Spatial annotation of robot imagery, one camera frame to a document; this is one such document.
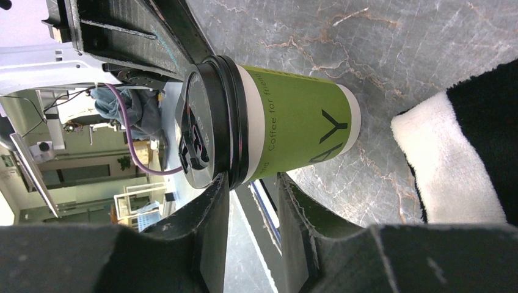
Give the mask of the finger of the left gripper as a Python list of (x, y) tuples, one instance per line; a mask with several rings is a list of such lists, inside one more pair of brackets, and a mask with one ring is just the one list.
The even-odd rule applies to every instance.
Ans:
[(150, 1), (151, 8), (165, 25), (183, 55), (191, 63), (200, 63), (213, 50), (184, 0)]
[(51, 38), (103, 63), (182, 80), (190, 62), (148, 1), (46, 1)]

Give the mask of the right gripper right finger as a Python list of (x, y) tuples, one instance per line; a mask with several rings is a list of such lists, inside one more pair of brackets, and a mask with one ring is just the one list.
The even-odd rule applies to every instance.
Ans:
[(511, 225), (363, 228), (277, 177), (288, 292), (516, 292)]

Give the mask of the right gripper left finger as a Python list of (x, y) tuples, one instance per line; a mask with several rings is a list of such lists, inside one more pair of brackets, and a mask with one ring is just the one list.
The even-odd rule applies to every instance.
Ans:
[(1, 228), (2, 292), (222, 292), (226, 173), (143, 232), (112, 224)]

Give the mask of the green paper coffee cup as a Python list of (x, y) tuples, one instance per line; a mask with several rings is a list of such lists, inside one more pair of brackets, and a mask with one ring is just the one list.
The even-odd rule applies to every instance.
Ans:
[(237, 69), (247, 114), (242, 182), (328, 161), (357, 141), (359, 102), (345, 86), (264, 68)]

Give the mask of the black coffee lid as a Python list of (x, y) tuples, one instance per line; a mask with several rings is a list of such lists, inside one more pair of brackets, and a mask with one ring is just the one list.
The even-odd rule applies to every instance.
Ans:
[(211, 55), (186, 74), (175, 109), (178, 157), (188, 183), (208, 187), (222, 172), (230, 189), (249, 169), (249, 127), (244, 83), (237, 65)]

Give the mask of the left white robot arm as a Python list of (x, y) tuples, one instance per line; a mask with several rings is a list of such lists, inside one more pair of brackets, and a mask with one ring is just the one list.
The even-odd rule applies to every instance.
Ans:
[(161, 89), (213, 52), (187, 1), (2, 1), (1, 94)]

